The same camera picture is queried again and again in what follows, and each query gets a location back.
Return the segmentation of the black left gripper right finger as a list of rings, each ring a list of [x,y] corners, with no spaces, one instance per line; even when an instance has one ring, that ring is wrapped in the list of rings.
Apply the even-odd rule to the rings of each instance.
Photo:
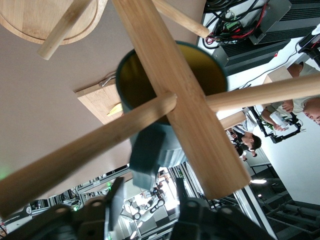
[[[179,218],[172,240],[275,240],[233,206],[209,209],[200,198],[188,197],[182,178],[176,179]]]

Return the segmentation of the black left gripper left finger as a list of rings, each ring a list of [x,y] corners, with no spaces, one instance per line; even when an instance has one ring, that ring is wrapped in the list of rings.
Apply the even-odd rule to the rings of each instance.
[[[123,177],[116,178],[105,196],[91,198],[77,211],[55,205],[3,240],[107,240],[122,212],[124,182]]]

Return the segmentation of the dark green mug yellow inside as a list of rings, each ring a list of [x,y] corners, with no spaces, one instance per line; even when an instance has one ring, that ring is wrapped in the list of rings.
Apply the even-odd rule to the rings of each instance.
[[[227,91],[225,72],[211,55],[187,42],[177,41],[177,45],[206,96]],[[124,113],[157,96],[135,50],[121,60],[115,84]],[[139,188],[152,190],[161,167],[171,168],[187,161],[166,116],[130,137],[130,142],[129,168],[133,184]]]

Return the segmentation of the wooden mug rack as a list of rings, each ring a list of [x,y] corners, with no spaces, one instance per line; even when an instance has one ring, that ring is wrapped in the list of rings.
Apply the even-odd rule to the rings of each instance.
[[[320,94],[320,73],[206,96],[154,0],[112,0],[156,98],[0,180],[6,218],[91,159],[166,116],[210,199],[250,183],[216,112]]]

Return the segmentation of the person with black hair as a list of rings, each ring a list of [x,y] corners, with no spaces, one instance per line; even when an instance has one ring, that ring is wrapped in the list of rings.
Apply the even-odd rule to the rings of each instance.
[[[241,153],[244,161],[247,160],[243,155],[244,150],[251,152],[251,155],[256,157],[258,155],[256,150],[262,145],[261,138],[253,134],[256,126],[257,124],[254,121],[247,119],[226,130],[227,136],[234,144],[236,144],[238,147],[237,151]]]

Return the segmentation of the white drink can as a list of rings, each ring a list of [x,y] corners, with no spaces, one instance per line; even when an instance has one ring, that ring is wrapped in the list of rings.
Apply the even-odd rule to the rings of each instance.
[[[270,114],[270,118],[272,121],[278,126],[278,130],[287,130],[289,128],[289,124],[286,120],[280,115],[278,111],[275,111]]]

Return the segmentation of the person in white shirt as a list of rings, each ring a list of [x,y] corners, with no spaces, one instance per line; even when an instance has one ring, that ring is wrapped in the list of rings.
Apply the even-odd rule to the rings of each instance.
[[[286,128],[281,127],[271,118],[271,114],[274,112],[278,112],[281,117],[291,117],[291,113],[294,115],[303,113],[308,119],[320,126],[320,94],[274,102],[264,108],[261,113],[262,119],[271,124],[275,130],[283,132]]]

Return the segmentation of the brown cardboard box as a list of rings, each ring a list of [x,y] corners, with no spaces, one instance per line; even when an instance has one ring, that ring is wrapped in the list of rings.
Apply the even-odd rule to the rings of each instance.
[[[268,73],[264,79],[263,85],[319,73],[320,71],[316,68],[304,62],[293,63],[288,68],[282,66],[271,73]]]

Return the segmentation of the large black ribbed power supply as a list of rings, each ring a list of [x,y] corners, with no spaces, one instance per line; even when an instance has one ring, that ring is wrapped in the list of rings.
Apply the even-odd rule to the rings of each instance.
[[[246,39],[236,44],[219,45],[212,56],[224,67],[240,67],[245,64],[251,64],[258,60],[271,59],[282,50],[291,40],[282,40],[276,42],[253,44],[251,40]]]

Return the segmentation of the small black ribbed power supply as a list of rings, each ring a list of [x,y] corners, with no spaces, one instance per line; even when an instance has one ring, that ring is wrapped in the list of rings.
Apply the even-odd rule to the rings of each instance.
[[[254,45],[261,44],[267,32],[275,25],[290,9],[289,0],[267,0],[267,5],[262,13],[261,21],[256,30],[249,36]]]

